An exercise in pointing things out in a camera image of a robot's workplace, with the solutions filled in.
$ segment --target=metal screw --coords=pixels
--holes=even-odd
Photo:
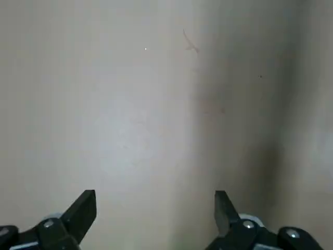
[[[44,223],[44,227],[45,227],[45,228],[49,228],[49,227],[51,227],[52,225],[53,225],[53,221],[51,221],[51,220],[48,220],[47,222]]]
[[[250,229],[250,228],[254,228],[254,224],[253,224],[253,222],[250,221],[250,220],[246,220],[246,221],[244,221],[244,222],[243,222],[243,225],[244,225],[244,227],[246,227],[246,228],[248,228],[248,229]]]
[[[292,238],[299,238],[300,234],[294,229],[288,229],[287,234]]]
[[[5,235],[6,233],[9,233],[8,228],[2,228],[2,230],[0,231],[0,236]]]

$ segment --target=beige wall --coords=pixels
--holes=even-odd
[[[226,189],[328,249],[332,7],[0,1],[0,224],[96,189],[84,249],[203,249]]]

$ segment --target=white wall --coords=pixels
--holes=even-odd
[[[329,247],[328,2],[1,1],[0,224],[96,189],[83,249],[203,249],[226,189]]]

